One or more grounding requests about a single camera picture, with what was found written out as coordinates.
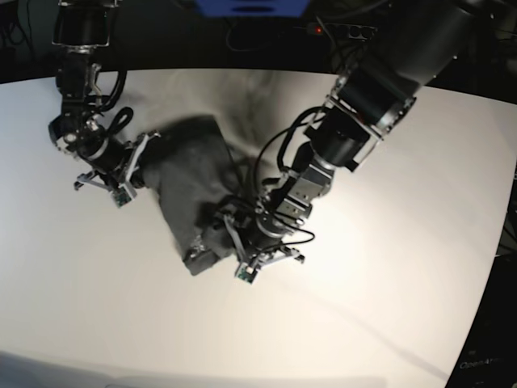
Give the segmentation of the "black OpenArm case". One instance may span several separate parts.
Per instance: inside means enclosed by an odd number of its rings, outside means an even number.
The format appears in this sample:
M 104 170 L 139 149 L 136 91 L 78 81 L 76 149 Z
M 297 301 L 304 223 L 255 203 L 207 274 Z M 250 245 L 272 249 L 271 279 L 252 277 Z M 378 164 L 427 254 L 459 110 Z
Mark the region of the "black OpenArm case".
M 516 255 L 494 259 L 447 387 L 516 386 Z

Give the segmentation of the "black power strip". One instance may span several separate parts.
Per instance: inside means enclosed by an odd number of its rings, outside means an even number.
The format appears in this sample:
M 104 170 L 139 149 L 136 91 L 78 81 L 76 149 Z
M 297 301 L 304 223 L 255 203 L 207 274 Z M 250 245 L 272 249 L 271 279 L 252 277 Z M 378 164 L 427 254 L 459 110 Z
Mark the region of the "black power strip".
M 329 32 L 334 38 L 351 39 L 351 40 L 369 40 L 376 31 L 376 27 L 358 25 L 358 24 L 343 24 L 330 23 L 323 27 L 319 23 L 308 23 L 306 31 L 310 35 L 323 36 Z

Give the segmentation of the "dark grey T-shirt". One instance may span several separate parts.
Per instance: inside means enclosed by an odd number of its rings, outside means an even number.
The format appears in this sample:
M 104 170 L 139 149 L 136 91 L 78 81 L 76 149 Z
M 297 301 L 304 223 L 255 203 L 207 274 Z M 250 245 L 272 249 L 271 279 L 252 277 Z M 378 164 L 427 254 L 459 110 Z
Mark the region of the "dark grey T-shirt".
M 218 212 L 249 193 L 251 160 L 225 141 L 213 116 L 192 116 L 162 128 L 139 163 L 143 184 L 155 193 L 191 275 L 234 253 Z

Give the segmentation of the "blue plastic box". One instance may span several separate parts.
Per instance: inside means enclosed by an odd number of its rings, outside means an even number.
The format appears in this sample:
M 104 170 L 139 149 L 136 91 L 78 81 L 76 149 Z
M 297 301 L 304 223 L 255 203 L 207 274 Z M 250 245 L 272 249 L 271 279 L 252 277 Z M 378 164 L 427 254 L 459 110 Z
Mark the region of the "blue plastic box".
M 300 17 L 310 0 L 198 0 L 208 17 Z

